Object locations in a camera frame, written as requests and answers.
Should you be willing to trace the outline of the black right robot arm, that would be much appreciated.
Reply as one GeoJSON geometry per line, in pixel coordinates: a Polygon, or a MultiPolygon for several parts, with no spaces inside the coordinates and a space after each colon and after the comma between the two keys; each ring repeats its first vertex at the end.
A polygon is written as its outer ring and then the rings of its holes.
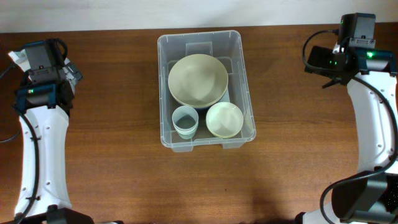
{"type": "Polygon", "coordinates": [[[296,223],[397,223],[396,60],[391,51],[315,46],[306,71],[347,87],[358,133],[358,172],[329,185],[296,223]]]}

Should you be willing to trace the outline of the white plastic cup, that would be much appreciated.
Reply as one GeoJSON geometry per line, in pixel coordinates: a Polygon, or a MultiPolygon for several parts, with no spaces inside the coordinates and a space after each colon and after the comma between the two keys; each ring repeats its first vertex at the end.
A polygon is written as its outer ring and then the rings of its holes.
{"type": "Polygon", "coordinates": [[[179,127],[177,124],[174,124],[174,128],[178,133],[182,133],[182,134],[188,134],[188,133],[193,133],[197,130],[198,127],[198,123],[196,123],[195,125],[189,127],[189,128],[181,128],[179,127]]]}

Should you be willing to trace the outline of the white plastic bowl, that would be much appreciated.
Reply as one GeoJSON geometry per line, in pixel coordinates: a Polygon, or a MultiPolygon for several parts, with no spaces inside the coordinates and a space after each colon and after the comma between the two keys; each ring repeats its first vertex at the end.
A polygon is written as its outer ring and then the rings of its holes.
{"type": "Polygon", "coordinates": [[[210,133],[230,135],[239,133],[243,127],[243,113],[230,102],[219,102],[206,114],[206,127],[210,133]]]}

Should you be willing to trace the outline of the green plastic cup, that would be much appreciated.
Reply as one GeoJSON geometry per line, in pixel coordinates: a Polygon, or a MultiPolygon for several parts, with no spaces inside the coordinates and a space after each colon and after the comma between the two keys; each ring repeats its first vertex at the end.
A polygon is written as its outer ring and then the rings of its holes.
{"type": "Polygon", "coordinates": [[[191,139],[192,137],[194,137],[196,131],[178,131],[177,133],[182,139],[191,139]]]}

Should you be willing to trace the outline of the yellow plastic bowl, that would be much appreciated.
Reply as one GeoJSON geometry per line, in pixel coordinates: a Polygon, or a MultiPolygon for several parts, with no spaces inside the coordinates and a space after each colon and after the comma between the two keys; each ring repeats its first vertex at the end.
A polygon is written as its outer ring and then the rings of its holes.
{"type": "Polygon", "coordinates": [[[229,139],[229,138],[236,136],[237,133],[230,134],[230,135],[222,135],[222,134],[212,133],[212,135],[214,135],[214,137],[216,137],[216,138],[229,139]]]}

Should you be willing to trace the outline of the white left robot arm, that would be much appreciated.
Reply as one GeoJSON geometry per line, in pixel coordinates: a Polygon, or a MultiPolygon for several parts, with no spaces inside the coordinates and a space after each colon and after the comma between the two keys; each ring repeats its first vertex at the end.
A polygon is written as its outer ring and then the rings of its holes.
{"type": "Polygon", "coordinates": [[[67,58],[52,65],[47,57],[24,50],[9,56],[27,74],[14,105],[23,137],[14,223],[92,223],[90,216],[72,209],[66,183],[65,141],[81,74],[67,58]]]}

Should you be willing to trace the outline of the dark blue plastic plate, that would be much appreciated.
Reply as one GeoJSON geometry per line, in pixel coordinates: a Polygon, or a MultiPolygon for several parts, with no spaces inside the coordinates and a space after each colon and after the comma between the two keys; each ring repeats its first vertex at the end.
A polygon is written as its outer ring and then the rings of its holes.
{"type": "Polygon", "coordinates": [[[192,107],[193,109],[195,109],[195,110],[207,110],[207,109],[210,109],[212,106],[214,106],[214,105],[216,105],[217,103],[215,103],[215,104],[212,104],[212,105],[208,105],[208,106],[204,106],[204,107],[197,107],[197,106],[189,106],[189,107],[192,107]]]}

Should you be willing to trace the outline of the beige plate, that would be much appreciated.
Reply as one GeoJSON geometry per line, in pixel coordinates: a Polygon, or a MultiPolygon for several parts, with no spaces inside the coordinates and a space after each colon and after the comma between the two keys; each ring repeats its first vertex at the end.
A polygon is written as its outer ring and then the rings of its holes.
{"type": "Polygon", "coordinates": [[[220,60],[193,54],[179,60],[169,72],[168,88],[173,98],[185,106],[215,104],[228,89],[229,76],[220,60]]]}

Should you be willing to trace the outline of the grey plastic cup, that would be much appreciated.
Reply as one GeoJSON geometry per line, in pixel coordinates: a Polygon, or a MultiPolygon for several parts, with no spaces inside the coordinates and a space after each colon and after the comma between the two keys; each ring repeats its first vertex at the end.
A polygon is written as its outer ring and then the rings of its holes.
{"type": "Polygon", "coordinates": [[[180,106],[173,112],[172,121],[180,129],[189,129],[198,124],[198,113],[190,106],[180,106]]]}

